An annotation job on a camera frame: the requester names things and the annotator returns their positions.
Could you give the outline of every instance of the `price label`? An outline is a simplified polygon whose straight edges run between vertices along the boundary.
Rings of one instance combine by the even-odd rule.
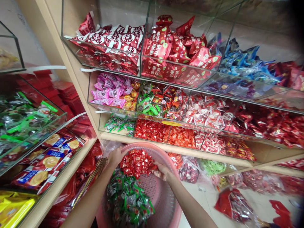
[[[176,122],[172,122],[172,121],[163,121],[162,123],[166,124],[166,125],[170,125],[170,126],[175,126],[175,127],[182,126],[180,123],[176,123]]]

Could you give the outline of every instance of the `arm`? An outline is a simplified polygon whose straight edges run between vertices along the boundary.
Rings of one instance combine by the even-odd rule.
[[[154,175],[168,182],[191,228],[217,228],[212,218],[190,195],[180,180],[166,166],[158,162],[155,162],[155,164],[158,166],[159,171],[154,171]]]
[[[108,165],[97,178],[92,187],[82,197],[80,202],[75,206],[62,227],[91,227],[96,212],[100,207],[102,197],[108,182],[118,164],[128,151],[121,153],[121,147],[112,151],[108,157]]]

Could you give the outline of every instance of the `woven plastic basket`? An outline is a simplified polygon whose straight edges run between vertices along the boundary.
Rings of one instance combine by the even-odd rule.
[[[179,179],[178,172],[172,160],[166,152],[158,146],[148,142],[135,142],[124,146],[122,151],[126,149],[129,151],[132,149],[145,149],[155,161],[166,165]],[[178,227],[182,210],[168,183],[162,181],[153,174],[150,174],[149,176],[142,174],[140,180],[142,182],[142,188],[145,190],[145,194],[151,198],[155,208],[155,214],[148,219],[147,227]],[[96,220],[98,227],[112,228],[114,227],[114,224],[111,215],[106,210],[106,202],[107,196],[105,194],[101,206],[97,211]]]

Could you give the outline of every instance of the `person's hand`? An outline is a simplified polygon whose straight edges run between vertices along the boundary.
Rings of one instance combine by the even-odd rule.
[[[118,166],[127,152],[128,150],[121,152],[121,146],[113,150],[108,156],[109,165],[114,165],[115,167]]]
[[[159,170],[152,170],[152,173],[162,179],[163,181],[168,181],[169,178],[172,177],[172,173],[168,169],[167,166],[160,164],[159,162],[154,162],[155,165],[157,165]]]

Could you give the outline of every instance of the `wooden shelf edge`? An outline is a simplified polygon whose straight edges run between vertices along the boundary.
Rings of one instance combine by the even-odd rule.
[[[123,136],[123,135],[116,135],[116,134],[112,134],[112,133],[108,133],[108,132],[101,132],[100,137],[101,137],[101,139],[118,141],[118,142],[122,142],[122,143],[147,142],[146,140],[131,138],[131,137]],[[208,152],[204,152],[204,151],[187,149],[184,147],[177,147],[177,146],[159,143],[159,142],[149,141],[149,143],[152,143],[152,144],[160,147],[161,149],[163,149],[166,152],[173,152],[173,153],[177,153],[177,154],[182,154],[182,155],[187,155],[187,156],[192,156],[192,157],[197,157],[197,158],[203,158],[203,159],[213,160],[213,161],[217,161],[217,162],[224,162],[224,163],[243,166],[243,167],[252,167],[252,164],[249,161],[238,159],[238,158],[227,157],[224,155],[213,154],[213,153],[208,153]]]
[[[48,192],[42,196],[39,202],[21,222],[19,228],[38,227],[40,225],[44,217],[51,209],[53,203],[61,194],[62,190],[65,188],[72,175],[76,172],[77,168],[86,157],[96,140],[97,137],[88,140],[81,151],[79,151],[73,160],[67,164],[67,167],[64,169],[63,173],[50,186]]]
[[[288,167],[272,165],[272,166],[264,166],[259,169],[268,171],[268,172],[274,172],[274,173],[284,174],[284,175],[288,175],[288,176],[304,178],[304,171],[297,170],[297,169],[291,169]]]

